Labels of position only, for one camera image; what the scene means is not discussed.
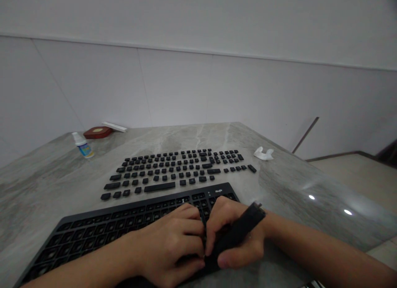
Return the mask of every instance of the space bar keycap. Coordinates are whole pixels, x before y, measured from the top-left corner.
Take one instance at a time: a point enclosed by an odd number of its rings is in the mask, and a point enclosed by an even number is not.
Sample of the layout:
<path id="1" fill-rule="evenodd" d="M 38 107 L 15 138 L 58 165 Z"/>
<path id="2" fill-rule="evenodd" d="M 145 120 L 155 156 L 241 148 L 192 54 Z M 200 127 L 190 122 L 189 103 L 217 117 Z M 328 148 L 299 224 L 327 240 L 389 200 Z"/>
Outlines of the space bar keycap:
<path id="1" fill-rule="evenodd" d="M 175 182 L 168 182 L 165 184 L 147 186 L 147 187 L 145 187 L 145 189 L 143 191 L 144 192 L 153 192 L 153 191 L 158 191 L 158 190 L 171 189 L 173 187 L 175 187 Z"/>

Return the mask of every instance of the marble table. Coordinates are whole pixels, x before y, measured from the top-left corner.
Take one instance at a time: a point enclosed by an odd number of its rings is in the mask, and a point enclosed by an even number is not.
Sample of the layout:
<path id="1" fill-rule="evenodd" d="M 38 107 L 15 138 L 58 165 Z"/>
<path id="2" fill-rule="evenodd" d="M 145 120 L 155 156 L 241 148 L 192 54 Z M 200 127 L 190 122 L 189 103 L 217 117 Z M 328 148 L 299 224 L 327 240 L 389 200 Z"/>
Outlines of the marble table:
<path id="1" fill-rule="evenodd" d="M 279 215 L 364 252 L 397 235 L 397 216 L 239 122 L 130 129 L 93 140 L 91 146 L 96 155 L 86 160 L 68 133 L 0 169 L 1 287 L 15 284 L 62 217 L 170 194 L 100 200 L 104 184 L 124 158 L 159 152 L 238 149 L 244 164 L 251 163 L 257 173 L 222 173 L 215 176 L 215 182 L 230 182 L 241 202 L 258 200 Z M 259 146 L 274 149 L 274 160 L 253 157 Z M 225 166 L 231 164 L 222 163 L 220 168 Z M 177 184 L 172 193 L 203 186 Z M 345 214 L 344 209 L 353 215 Z M 272 243 L 265 247 L 260 262 L 238 271 L 219 271 L 187 286 L 295 288 L 312 279 Z"/>

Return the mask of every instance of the floor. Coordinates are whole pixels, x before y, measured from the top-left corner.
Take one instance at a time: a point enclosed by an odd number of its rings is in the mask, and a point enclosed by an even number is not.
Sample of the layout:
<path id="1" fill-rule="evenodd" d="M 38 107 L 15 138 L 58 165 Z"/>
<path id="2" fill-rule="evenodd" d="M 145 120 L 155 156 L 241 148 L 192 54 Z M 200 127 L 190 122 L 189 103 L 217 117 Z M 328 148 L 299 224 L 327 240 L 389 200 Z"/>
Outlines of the floor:
<path id="1" fill-rule="evenodd" d="M 310 164 L 397 215 L 397 169 L 358 154 Z M 397 271 L 397 237 L 368 254 Z"/>

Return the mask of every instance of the black keyboard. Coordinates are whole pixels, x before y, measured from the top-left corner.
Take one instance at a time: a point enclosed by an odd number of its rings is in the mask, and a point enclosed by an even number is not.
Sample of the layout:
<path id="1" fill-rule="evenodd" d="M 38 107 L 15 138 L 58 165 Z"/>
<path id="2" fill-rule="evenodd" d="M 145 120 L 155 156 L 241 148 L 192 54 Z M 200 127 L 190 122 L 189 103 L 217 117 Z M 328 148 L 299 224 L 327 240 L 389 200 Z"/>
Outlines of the black keyboard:
<path id="1" fill-rule="evenodd" d="M 188 202 L 200 210 L 204 225 L 219 196 L 239 201 L 230 183 L 222 183 L 172 195 L 114 206 L 64 217 L 19 278 L 15 287 L 75 260 L 116 240 L 120 236 L 141 229 L 178 206 Z M 216 259 L 206 258 L 206 267 L 190 280 L 219 270 Z M 142 277 L 123 281 L 118 287 L 153 287 Z"/>

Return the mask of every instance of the white bottle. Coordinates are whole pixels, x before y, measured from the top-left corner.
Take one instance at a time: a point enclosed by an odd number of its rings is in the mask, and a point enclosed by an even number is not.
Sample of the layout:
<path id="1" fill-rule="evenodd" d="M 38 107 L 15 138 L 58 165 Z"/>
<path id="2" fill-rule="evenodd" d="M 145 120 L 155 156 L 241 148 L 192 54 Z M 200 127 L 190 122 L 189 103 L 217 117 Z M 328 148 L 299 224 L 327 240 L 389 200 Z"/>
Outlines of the white bottle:
<path id="1" fill-rule="evenodd" d="M 74 142 L 76 143 L 76 146 L 79 148 L 84 158 L 92 158 L 94 156 L 94 152 L 91 150 L 91 147 L 88 145 L 87 140 L 81 137 L 77 132 L 73 132 L 72 135 L 74 138 Z"/>

